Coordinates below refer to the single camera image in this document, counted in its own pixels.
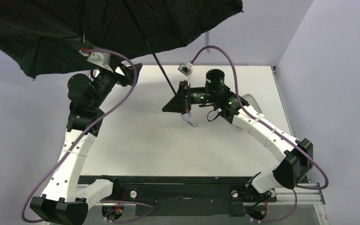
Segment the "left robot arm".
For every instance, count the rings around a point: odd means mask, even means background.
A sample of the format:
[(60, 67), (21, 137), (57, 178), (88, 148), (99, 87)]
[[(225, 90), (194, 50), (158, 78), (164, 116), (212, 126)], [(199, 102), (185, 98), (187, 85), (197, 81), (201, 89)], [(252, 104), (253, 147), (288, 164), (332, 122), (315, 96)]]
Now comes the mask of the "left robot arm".
[(76, 74), (69, 79), (70, 114), (59, 160), (45, 176), (48, 184), (41, 195), (31, 194), (25, 203), (38, 222), (81, 225), (93, 205), (113, 194), (116, 179), (111, 176), (101, 176), (82, 190), (77, 190), (78, 181), (107, 115), (100, 108), (103, 101), (115, 85), (135, 87), (142, 67), (119, 64), (120, 73), (99, 68), (93, 78)]

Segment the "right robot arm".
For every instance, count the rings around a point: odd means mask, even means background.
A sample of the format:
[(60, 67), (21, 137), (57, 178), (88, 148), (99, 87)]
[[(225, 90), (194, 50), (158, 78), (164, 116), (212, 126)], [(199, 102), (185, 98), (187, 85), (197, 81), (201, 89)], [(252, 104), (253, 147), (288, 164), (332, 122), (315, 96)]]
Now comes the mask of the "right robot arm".
[(179, 113), (189, 125), (192, 105), (213, 108), (217, 116), (246, 131), (254, 137), (279, 162), (267, 172), (259, 172), (248, 183), (258, 193), (284, 187), (295, 188), (313, 167), (313, 147), (307, 139), (303, 141), (288, 135), (267, 121), (247, 100), (237, 97), (225, 85), (225, 73), (211, 69), (206, 73), (204, 87), (190, 87), (188, 81), (181, 81), (177, 93), (162, 108), (165, 113)]

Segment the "purple umbrella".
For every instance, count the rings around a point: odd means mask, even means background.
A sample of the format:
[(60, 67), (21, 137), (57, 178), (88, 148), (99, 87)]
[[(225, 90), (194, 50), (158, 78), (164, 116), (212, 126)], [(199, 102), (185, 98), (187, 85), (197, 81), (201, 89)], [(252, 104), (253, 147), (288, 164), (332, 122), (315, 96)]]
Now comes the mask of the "purple umbrella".
[(0, 50), (30, 78), (101, 68), (82, 48), (125, 60), (182, 48), (241, 13), (241, 0), (0, 0)]

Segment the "purple umbrella case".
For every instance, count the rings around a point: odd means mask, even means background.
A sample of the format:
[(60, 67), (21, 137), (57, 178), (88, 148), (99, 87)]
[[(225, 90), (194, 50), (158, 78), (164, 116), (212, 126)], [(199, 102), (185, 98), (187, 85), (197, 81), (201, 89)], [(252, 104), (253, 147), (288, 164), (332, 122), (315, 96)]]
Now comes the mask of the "purple umbrella case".
[(251, 105), (258, 113), (262, 113), (258, 102), (251, 94), (245, 94), (242, 96), (242, 98), (248, 101), (249, 105)]

